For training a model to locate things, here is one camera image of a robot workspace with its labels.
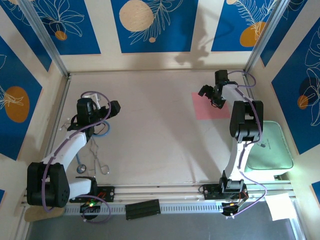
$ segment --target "white paper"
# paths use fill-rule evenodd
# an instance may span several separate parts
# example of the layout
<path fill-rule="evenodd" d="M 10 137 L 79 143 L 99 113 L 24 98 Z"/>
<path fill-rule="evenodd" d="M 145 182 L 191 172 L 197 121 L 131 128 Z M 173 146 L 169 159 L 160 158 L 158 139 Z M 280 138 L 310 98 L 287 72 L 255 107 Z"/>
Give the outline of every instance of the white paper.
<path fill-rule="evenodd" d="M 272 221 L 296 217 L 296 210 L 288 193 L 265 196 L 265 200 L 268 204 Z"/>

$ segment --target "beige circle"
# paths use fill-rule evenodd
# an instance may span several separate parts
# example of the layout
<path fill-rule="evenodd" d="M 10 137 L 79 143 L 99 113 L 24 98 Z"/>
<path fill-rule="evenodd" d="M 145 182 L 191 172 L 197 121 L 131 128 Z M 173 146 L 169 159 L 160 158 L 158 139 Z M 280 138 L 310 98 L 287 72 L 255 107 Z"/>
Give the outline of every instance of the beige circle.
<path fill-rule="evenodd" d="M 120 9 L 119 17 L 124 28 L 131 32 L 146 30 L 154 22 L 151 8 L 141 0 L 127 1 Z"/>
<path fill-rule="evenodd" d="M 235 4 L 238 0 L 226 0 L 226 3 L 229 5 Z"/>
<path fill-rule="evenodd" d="M 153 44 L 155 41 L 156 41 L 156 39 L 155 39 L 154 37 L 150 37 L 150 38 L 149 38 L 149 42 L 150 42 L 150 43 Z"/>
<path fill-rule="evenodd" d="M 17 0 L 8 0 L 10 3 L 13 3 L 15 5 L 18 5 Z"/>

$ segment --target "pink paper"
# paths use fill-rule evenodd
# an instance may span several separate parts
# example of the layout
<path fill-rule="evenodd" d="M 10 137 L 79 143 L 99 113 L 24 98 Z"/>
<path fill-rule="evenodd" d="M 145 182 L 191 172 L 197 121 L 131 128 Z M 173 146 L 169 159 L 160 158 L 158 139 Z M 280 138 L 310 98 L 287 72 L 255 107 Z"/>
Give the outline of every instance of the pink paper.
<path fill-rule="evenodd" d="M 197 92 L 192 92 L 191 94 L 197 120 L 230 118 L 230 112 L 227 103 L 224 104 L 222 109 L 219 109 L 211 106 L 211 102 L 206 96 L 199 96 Z"/>

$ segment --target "gray floor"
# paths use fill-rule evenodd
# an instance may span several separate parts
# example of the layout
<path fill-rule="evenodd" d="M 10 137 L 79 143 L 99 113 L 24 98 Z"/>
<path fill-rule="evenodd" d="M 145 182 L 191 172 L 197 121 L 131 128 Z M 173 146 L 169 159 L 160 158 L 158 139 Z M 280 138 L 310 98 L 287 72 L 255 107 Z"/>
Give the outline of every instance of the gray floor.
<path fill-rule="evenodd" d="M 105 224 L 62 216 L 31 224 L 27 240 L 291 240 L 289 219 L 272 221 L 265 202 L 226 220 L 220 213 L 161 214 L 127 221 L 115 215 Z"/>

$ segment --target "orange circle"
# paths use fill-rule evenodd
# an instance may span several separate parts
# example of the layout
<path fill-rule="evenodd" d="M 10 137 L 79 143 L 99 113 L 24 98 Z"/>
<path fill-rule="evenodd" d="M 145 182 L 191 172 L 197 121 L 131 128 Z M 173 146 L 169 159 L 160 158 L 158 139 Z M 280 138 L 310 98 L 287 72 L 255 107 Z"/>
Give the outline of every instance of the orange circle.
<path fill-rule="evenodd" d="M 30 109 L 27 92 L 22 87 L 12 86 L 5 92 L 4 98 L 8 100 L 4 105 L 7 116 L 16 123 L 23 123 L 27 119 Z"/>
<path fill-rule="evenodd" d="M 153 43 L 156 42 L 156 39 L 155 39 L 154 37 L 150 37 L 150 38 L 149 38 L 149 42 L 153 44 Z"/>
<path fill-rule="evenodd" d="M 65 41 L 67 40 L 67 37 L 68 37 L 67 34 L 63 31 L 56 31 L 54 35 L 60 41 Z"/>
<path fill-rule="evenodd" d="M 308 107 L 308 97 L 301 95 L 298 98 L 298 107 L 302 110 L 306 109 Z"/>
<path fill-rule="evenodd" d="M 264 21 L 257 22 L 254 25 L 247 27 L 240 36 L 240 44 L 243 47 L 253 47 L 262 33 L 266 23 Z"/>

